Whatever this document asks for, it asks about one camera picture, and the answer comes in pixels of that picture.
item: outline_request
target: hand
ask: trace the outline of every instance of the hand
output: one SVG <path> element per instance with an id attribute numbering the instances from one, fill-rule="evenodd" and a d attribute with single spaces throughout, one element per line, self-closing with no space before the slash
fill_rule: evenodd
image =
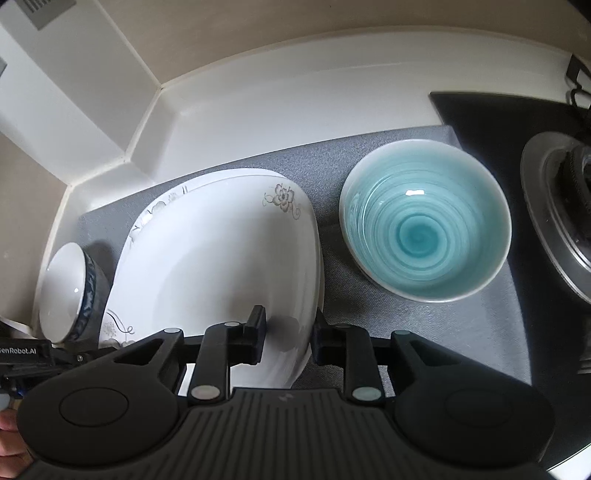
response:
<path id="1" fill-rule="evenodd" d="M 17 411 L 0 411 L 0 480 L 16 478 L 32 461 L 18 433 Z"/>

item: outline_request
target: blue pattern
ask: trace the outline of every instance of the blue pattern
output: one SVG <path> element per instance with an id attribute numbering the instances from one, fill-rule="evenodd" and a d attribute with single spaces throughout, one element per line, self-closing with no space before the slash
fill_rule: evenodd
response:
<path id="1" fill-rule="evenodd" d="M 91 259 L 84 252 L 84 259 L 86 261 L 86 278 L 84 286 L 84 295 L 82 297 L 82 305 L 80 305 L 80 312 L 74 322 L 72 330 L 66 337 L 65 342 L 75 342 L 80 338 L 90 317 L 92 316 L 93 307 L 95 305 L 96 297 L 96 266 L 94 260 Z"/>

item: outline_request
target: dish drying mat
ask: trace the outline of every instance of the dish drying mat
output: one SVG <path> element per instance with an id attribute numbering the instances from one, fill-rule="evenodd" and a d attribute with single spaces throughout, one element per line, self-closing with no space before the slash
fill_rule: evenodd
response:
<path id="1" fill-rule="evenodd" d="M 267 168 L 296 182 L 314 206 L 324 256 L 324 314 L 329 323 L 352 323 L 372 336 L 389 338 L 397 329 L 429 340 L 531 382 L 521 310 L 509 265 L 480 292 L 447 304 L 417 303 L 367 280 L 341 235 L 339 197 L 347 175 L 372 150 L 409 138 L 460 147 L 451 127 L 421 127 L 327 140 L 237 160 L 170 180 L 82 215 L 74 240 L 100 265 L 109 281 L 138 215 L 156 197 L 190 178 L 227 168 Z M 393 395 L 385 367 L 384 387 Z M 294 388 L 342 388 L 342 369 L 310 360 Z"/>

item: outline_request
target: white serving dish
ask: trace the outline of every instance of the white serving dish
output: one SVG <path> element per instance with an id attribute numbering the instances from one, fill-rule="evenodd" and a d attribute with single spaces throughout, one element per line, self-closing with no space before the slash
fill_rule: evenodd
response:
<path id="1" fill-rule="evenodd" d="M 320 263 L 314 211 L 297 185 L 262 175 L 218 180 L 143 227 L 120 266 L 99 340 L 123 343 L 167 327 L 202 335 L 215 323 L 245 322 L 261 304 L 262 361 L 232 367 L 231 383 L 287 388 L 308 358 Z"/>
<path id="2" fill-rule="evenodd" d="M 207 185 L 211 182 L 223 179 L 231 179 L 234 177 L 244 177 L 247 175 L 268 175 L 273 177 L 280 177 L 282 179 L 285 178 L 283 175 L 277 173 L 276 171 L 265 170 L 264 168 L 230 168 L 228 170 L 219 170 L 213 171 L 211 173 L 206 173 L 205 175 L 201 175 L 193 179 L 184 181 L 174 186 L 170 190 L 167 190 L 158 198 L 154 199 L 136 218 L 133 227 L 129 230 L 129 234 L 125 239 L 125 244 L 123 245 L 121 256 L 119 257 L 119 261 L 117 262 L 115 277 L 117 276 L 117 272 L 119 271 L 119 266 L 122 265 L 125 259 L 127 258 L 127 255 L 133 247 L 134 241 L 139 237 L 142 228 L 154 217 L 154 215 L 161 212 L 164 207 L 166 207 L 176 199 L 182 197 L 183 195 L 192 192 L 193 190 L 198 189 L 199 187 Z"/>

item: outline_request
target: ceramic bowl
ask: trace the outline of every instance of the ceramic bowl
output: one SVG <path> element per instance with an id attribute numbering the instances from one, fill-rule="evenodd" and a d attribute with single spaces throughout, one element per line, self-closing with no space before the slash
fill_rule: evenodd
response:
<path id="1" fill-rule="evenodd" d="M 339 203 L 361 270 L 411 300 L 442 303 L 486 286 L 511 243 L 499 184 L 468 153 L 431 140 L 374 150 L 353 168 Z"/>
<path id="2" fill-rule="evenodd" d="M 78 244 L 61 247 L 51 259 L 39 299 L 39 322 L 52 343 L 86 339 L 100 326 L 109 283 L 98 265 Z"/>

